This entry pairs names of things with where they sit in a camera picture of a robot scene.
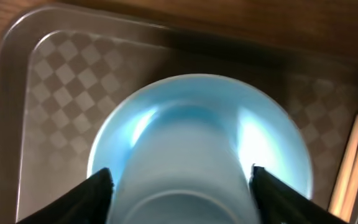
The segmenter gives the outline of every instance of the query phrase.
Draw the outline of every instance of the diamond pattern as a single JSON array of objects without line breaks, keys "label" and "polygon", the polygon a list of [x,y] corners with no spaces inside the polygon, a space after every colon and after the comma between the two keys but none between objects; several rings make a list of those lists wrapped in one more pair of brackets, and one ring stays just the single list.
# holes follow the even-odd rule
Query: diamond pattern
[{"label": "diamond pattern", "polygon": [[[34,55],[37,60],[29,70],[23,148],[34,162],[24,161],[23,170],[53,171],[44,172],[47,176],[34,174],[34,180],[48,180],[51,187],[72,178],[81,182],[93,139],[104,119],[145,84],[182,73],[233,72],[238,73],[234,78],[265,91],[288,111],[311,155],[313,200],[327,207],[352,115],[358,109],[354,86],[298,73],[277,83],[259,70],[240,65],[233,68],[233,63],[215,58],[79,32],[50,35]],[[163,63],[167,67],[155,69]],[[286,95],[278,94],[283,92],[279,89],[282,86]],[[57,187],[53,190],[65,193]]]}]

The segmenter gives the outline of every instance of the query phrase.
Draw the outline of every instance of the metal tray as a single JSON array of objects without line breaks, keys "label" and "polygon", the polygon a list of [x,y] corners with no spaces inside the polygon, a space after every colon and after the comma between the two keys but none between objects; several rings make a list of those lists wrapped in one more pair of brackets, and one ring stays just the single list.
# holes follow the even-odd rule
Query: metal tray
[{"label": "metal tray", "polygon": [[213,73],[280,103],[313,160],[327,207],[358,110],[358,64],[64,4],[15,21],[0,45],[0,223],[14,223],[86,176],[90,147],[125,97],[161,78]]}]

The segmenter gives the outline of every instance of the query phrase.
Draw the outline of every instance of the baking tray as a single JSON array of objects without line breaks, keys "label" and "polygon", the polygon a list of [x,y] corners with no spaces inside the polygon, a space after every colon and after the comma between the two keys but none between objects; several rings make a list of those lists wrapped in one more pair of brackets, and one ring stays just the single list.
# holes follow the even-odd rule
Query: baking tray
[{"label": "baking tray", "polygon": [[33,9],[0,44],[0,223],[86,178],[93,138],[125,97],[161,78],[213,73],[282,105],[313,161],[326,208],[358,111],[358,63],[64,4]]}]

